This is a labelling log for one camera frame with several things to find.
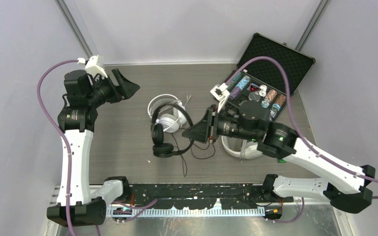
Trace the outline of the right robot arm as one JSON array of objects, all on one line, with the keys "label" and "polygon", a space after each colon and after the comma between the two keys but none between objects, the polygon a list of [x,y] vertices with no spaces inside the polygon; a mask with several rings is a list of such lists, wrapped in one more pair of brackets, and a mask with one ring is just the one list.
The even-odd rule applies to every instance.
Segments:
[{"label": "right robot arm", "polygon": [[261,195],[268,202],[285,197],[318,199],[353,214],[372,203],[368,184],[375,175],[374,167],[354,166],[315,146],[308,147],[294,129],[271,121],[270,111],[257,102],[243,103],[233,115],[218,112],[217,106],[212,105],[203,119],[187,128],[182,136],[201,143],[213,143],[220,136],[254,141],[262,154],[315,174],[314,178],[266,175]]}]

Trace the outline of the large white grey headphones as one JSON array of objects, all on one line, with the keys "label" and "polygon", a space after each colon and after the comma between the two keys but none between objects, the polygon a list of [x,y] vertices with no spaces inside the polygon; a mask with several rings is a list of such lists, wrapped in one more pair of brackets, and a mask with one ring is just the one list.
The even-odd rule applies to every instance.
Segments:
[{"label": "large white grey headphones", "polygon": [[257,150],[257,142],[242,140],[240,150],[233,150],[229,145],[229,138],[221,136],[221,144],[224,150],[231,156],[239,158],[240,160],[251,160],[259,158],[263,155],[261,151]]}]

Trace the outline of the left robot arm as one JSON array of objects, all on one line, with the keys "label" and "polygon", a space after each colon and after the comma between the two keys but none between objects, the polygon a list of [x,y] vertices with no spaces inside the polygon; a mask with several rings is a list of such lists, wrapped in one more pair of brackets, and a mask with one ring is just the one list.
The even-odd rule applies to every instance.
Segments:
[{"label": "left robot arm", "polygon": [[106,102],[127,100],[140,89],[118,69],[112,73],[117,85],[101,75],[92,79],[84,70],[74,70],[64,76],[64,106],[57,118],[57,128],[64,135],[62,181],[56,204],[47,208],[47,218],[64,227],[68,226],[68,219],[74,227],[101,225],[113,201],[124,204],[131,198],[126,177],[109,177],[95,192],[91,192],[89,184],[97,108]]}]

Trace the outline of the small white headphones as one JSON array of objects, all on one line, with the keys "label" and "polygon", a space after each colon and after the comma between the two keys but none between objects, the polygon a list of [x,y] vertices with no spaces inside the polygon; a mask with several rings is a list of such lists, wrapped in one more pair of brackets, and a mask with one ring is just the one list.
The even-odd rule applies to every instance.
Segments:
[{"label": "small white headphones", "polygon": [[[147,106],[149,117],[152,118],[154,110],[167,103],[178,105],[185,110],[183,102],[176,96],[172,94],[160,94],[154,97]],[[162,125],[164,132],[174,133],[187,123],[187,119],[179,109],[172,106],[165,106],[160,109],[156,122]]]}]

